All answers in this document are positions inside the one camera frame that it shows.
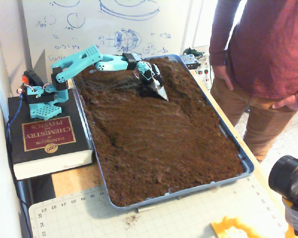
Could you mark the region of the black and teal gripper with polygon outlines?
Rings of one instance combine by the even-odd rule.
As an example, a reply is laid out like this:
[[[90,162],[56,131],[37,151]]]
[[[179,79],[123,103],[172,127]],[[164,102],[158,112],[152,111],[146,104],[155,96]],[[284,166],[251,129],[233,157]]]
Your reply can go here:
[[[168,101],[168,96],[163,86],[163,80],[157,65],[147,61],[139,61],[137,62],[136,67],[140,73],[139,76],[141,81],[145,85],[149,85],[154,92]]]

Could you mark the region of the person's right hand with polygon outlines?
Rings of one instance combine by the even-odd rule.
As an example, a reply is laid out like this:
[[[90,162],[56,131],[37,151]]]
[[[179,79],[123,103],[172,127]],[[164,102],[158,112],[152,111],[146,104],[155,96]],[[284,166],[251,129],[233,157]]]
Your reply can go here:
[[[227,66],[226,65],[213,65],[212,68],[213,68],[215,77],[218,79],[222,79],[226,83],[228,89],[230,91],[232,91],[233,83],[232,83],[230,75],[228,73]]]

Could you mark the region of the person's left hand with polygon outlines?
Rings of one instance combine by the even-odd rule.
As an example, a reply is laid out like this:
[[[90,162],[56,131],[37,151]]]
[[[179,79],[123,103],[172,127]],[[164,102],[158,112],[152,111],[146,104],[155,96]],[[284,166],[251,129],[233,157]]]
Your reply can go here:
[[[281,107],[287,106],[289,109],[293,111],[298,110],[298,98],[295,95],[286,97],[285,99],[282,99],[275,104],[272,105],[273,109],[279,109]]]

